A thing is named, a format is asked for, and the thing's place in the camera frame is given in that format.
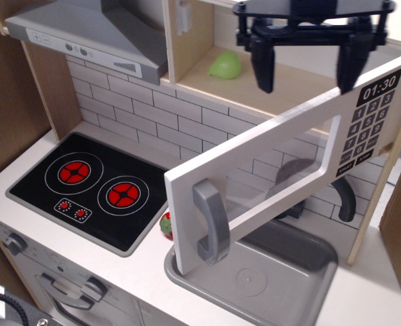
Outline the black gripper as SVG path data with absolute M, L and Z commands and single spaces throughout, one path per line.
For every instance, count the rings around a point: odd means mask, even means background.
M 273 92 L 274 46 L 339 46 L 337 86 L 354 88 L 369 54 L 383 46 L 394 1 L 239 1 L 237 44 L 251 48 L 258 87 Z

